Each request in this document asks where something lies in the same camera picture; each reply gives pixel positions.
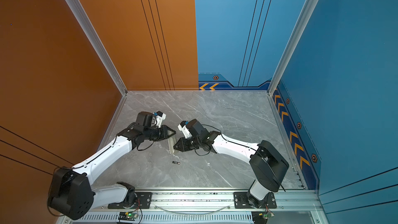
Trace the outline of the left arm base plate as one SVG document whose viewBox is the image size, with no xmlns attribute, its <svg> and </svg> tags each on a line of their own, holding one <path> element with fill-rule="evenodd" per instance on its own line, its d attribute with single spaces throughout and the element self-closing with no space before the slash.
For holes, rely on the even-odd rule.
<svg viewBox="0 0 398 224">
<path fill-rule="evenodd" d="M 111 203 L 108 209 L 150 209 L 152 192 L 136 192 L 132 200 L 124 200 L 120 203 Z"/>
</svg>

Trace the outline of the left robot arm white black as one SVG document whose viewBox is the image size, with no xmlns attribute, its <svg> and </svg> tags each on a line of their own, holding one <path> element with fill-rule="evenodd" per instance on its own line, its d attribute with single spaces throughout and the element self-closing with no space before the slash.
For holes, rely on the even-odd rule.
<svg viewBox="0 0 398 224">
<path fill-rule="evenodd" d="M 159 142 L 175 135 L 162 122 L 166 114 L 140 112 L 135 122 L 116 134 L 104 148 L 71 168 L 56 168 L 49 187 L 47 209 L 78 220 L 93 208 L 109 204 L 121 208 L 137 205 L 135 187 L 124 182 L 94 187 L 96 179 L 119 158 L 138 149 L 144 141 Z"/>
</svg>

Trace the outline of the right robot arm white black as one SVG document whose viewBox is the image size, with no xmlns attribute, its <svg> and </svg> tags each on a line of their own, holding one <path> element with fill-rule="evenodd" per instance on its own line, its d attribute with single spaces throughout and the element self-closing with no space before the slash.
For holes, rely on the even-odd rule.
<svg viewBox="0 0 398 224">
<path fill-rule="evenodd" d="M 243 205 L 252 208 L 276 208 L 275 193 L 283 188 L 282 182 L 289 169 L 289 163 L 269 142 L 247 143 L 225 136 L 221 131 L 201 124 L 198 120 L 182 121 L 178 125 L 184 135 L 174 149 L 186 152 L 202 148 L 208 153 L 228 155 L 251 166 L 256 179 L 246 193 Z"/>
</svg>

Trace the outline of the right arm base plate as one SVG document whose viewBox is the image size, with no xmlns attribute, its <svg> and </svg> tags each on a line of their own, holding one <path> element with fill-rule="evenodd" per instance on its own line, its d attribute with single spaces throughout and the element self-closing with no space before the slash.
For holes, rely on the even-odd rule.
<svg viewBox="0 0 398 224">
<path fill-rule="evenodd" d="M 262 200 L 258 200 L 249 192 L 234 192 L 234 205 L 237 209 L 244 208 L 268 208 L 276 209 L 276 199 L 273 192 L 269 192 Z"/>
</svg>

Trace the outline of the beige remote control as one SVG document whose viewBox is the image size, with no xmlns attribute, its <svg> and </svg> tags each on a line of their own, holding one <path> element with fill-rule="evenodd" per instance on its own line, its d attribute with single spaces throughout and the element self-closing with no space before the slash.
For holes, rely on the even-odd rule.
<svg viewBox="0 0 398 224">
<path fill-rule="evenodd" d="M 169 143 L 169 150 L 170 153 L 173 155 L 175 154 L 175 149 L 174 149 L 174 145 L 176 144 L 176 138 L 174 136 L 170 137 L 168 139 L 168 143 Z"/>
</svg>

